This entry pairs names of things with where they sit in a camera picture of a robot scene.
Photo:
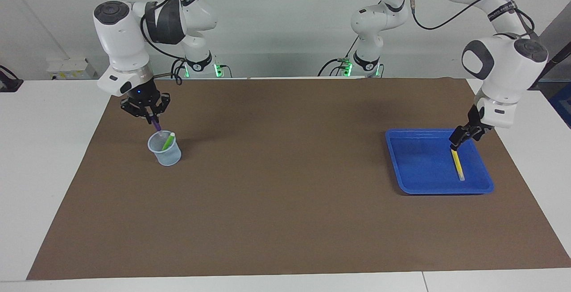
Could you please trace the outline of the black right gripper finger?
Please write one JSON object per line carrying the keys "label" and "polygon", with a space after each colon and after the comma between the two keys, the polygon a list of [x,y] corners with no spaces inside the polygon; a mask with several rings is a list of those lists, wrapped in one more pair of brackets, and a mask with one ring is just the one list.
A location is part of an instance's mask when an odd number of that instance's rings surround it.
{"label": "black right gripper finger", "polygon": [[171,101],[170,94],[160,94],[157,99],[151,100],[151,113],[152,117],[159,117],[163,114]]}
{"label": "black right gripper finger", "polygon": [[149,121],[149,113],[145,107],[139,107],[132,103],[121,103],[120,108],[129,115]]}

